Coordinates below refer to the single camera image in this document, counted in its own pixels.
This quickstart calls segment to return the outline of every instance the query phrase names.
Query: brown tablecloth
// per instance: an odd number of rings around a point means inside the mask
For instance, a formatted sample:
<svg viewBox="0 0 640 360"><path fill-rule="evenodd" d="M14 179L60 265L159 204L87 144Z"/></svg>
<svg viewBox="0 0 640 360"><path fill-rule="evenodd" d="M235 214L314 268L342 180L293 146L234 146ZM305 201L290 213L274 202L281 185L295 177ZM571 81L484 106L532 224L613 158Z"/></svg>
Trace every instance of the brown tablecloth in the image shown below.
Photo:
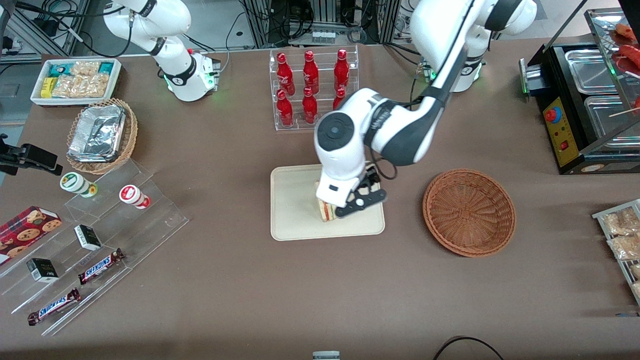
<svg viewBox="0 0 640 360"><path fill-rule="evenodd" d="M640 358L640 319L614 317L637 309L634 299L590 217L640 197L640 176L557 174L518 79L517 60L540 44L492 44L426 157L383 183L382 234L290 242L269 233L269 174L318 160L312 133L273 128L268 51L233 53L220 91L193 103L167 91L151 57L122 58L117 94L140 124L133 158L192 221L54 337L3 307L0 358L309 359L335 349L345 360L430 359L461 334L508 359ZM361 87L409 98L413 65L362 46L360 66ZM21 142L68 165L77 112L33 106ZM491 175L515 203L515 236L495 256L452 254L424 224L426 186L459 167ZM0 222L69 198L57 177L20 170L0 188Z"/></svg>

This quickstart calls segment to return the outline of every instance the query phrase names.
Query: cookie box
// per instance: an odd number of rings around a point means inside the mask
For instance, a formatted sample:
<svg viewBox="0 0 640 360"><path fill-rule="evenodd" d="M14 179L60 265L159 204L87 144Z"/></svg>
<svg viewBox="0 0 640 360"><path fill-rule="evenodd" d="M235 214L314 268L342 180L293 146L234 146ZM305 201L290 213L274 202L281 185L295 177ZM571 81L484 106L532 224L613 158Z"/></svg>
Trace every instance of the cookie box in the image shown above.
<svg viewBox="0 0 640 360"><path fill-rule="evenodd" d="M40 95L40 91L42 89L42 85L45 82L45 79L49 76L49 72L52 66L62 65L72 63L74 61L99 61L102 63L112 62L113 68L111 69L111 74L109 75L109 82L107 83L107 89L104 92L104 96L102 97L85 97L78 99L64 99L64 98L46 98ZM122 64L116 59L105 59L105 58L78 58L78 59L55 59L55 60L47 60L42 64L42 69L40 70L40 75L38 76L38 80L36 80L36 85L33 87L33 91L31 92L31 101L34 104L40 106L77 106L77 105L87 105L93 104L99 101L107 101L111 98L113 94L113 90L115 90L116 82L118 81L118 75L120 75L120 69L122 68Z"/></svg>
<svg viewBox="0 0 640 360"><path fill-rule="evenodd" d="M31 206L0 225L0 266L61 224L58 214Z"/></svg>

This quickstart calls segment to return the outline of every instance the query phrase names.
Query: coca-cola bottle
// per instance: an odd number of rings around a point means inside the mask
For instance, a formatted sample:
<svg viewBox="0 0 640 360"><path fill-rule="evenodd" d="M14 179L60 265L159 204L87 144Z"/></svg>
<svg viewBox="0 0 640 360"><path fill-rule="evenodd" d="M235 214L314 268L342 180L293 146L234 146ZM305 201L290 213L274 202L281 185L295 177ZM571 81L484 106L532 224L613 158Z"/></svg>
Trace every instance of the coca-cola bottle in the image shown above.
<svg viewBox="0 0 640 360"><path fill-rule="evenodd" d="M291 107L291 101L287 99L287 94L284 90L278 89L276 92L278 102L276 107L278 108L278 116L284 127L293 126L293 107Z"/></svg>
<svg viewBox="0 0 640 360"><path fill-rule="evenodd" d="M335 78L335 91L339 88L347 88L349 85L349 63L347 62L347 51L345 49L338 50L338 61L335 62L333 68L333 76Z"/></svg>
<svg viewBox="0 0 640 360"><path fill-rule="evenodd" d="M307 124L314 124L316 122L316 115L318 114L318 103L314 97L313 90L307 86L305 88L305 98L302 99L302 108L305 110L305 122Z"/></svg>
<svg viewBox="0 0 640 360"><path fill-rule="evenodd" d="M335 99L333 100L333 109L336 110L340 106L340 102L344 99L346 93L344 88L339 88L335 91Z"/></svg>
<svg viewBox="0 0 640 360"><path fill-rule="evenodd" d="M287 95L293 96L296 93L296 86L293 85L293 71L287 63L287 56L284 53L276 55L278 59L278 82L280 88L287 92Z"/></svg>
<svg viewBox="0 0 640 360"><path fill-rule="evenodd" d="M305 51L305 67L302 68L302 73L305 76L305 86L310 87L313 93L317 94L320 91L320 79L314 52L311 50Z"/></svg>

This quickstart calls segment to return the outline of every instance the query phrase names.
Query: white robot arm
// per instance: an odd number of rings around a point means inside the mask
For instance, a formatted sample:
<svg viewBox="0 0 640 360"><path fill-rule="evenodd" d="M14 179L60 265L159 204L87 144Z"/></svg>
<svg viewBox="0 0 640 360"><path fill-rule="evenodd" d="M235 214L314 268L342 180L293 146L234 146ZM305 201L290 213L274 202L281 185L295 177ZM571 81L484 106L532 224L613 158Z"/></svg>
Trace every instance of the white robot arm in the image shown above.
<svg viewBox="0 0 640 360"><path fill-rule="evenodd" d="M416 111L364 88L323 116L314 133L323 165L316 196L336 205L338 217L386 200L384 190L369 189L367 195L356 190L369 180L365 146L397 166L422 159L449 94L471 86L490 32L517 34L535 16L532 0L422 0L411 19L413 43L439 69L436 78L420 95Z"/></svg>
<svg viewBox="0 0 640 360"><path fill-rule="evenodd" d="M118 0L104 12L125 8L104 16L104 22L117 37L151 54L164 72L169 89L182 101L195 101L217 89L220 63L189 53L177 37L191 26L191 14L180 0Z"/></svg>

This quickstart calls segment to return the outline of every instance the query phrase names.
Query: brown wicker basket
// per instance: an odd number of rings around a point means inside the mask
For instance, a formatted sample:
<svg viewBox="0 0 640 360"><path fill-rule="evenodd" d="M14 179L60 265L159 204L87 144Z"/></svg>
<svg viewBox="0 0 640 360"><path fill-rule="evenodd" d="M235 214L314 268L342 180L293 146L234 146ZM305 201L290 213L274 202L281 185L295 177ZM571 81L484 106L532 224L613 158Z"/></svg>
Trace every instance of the brown wicker basket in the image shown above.
<svg viewBox="0 0 640 360"><path fill-rule="evenodd" d="M488 175L465 168L443 172L429 184L422 214L436 240L470 258L502 250L516 228L509 194Z"/></svg>
<svg viewBox="0 0 640 360"><path fill-rule="evenodd" d="M79 161L72 160L67 156L67 161L71 164L72 168L94 175L102 175L131 157L133 148L136 146L136 136L138 135L138 121L136 120L136 114L131 111L131 108L126 102L120 99L109 99L107 101L96 102L95 104L89 105L89 107L95 108L109 105L119 105L127 112L127 117L124 120L122 139L120 141L120 155L118 155L118 158L112 163L81 163ZM71 125L71 131L69 131L69 136L67 137L67 146L71 145L71 140L74 138L74 134L76 133L76 126L82 111L80 111L78 116L76 116L76 121Z"/></svg>

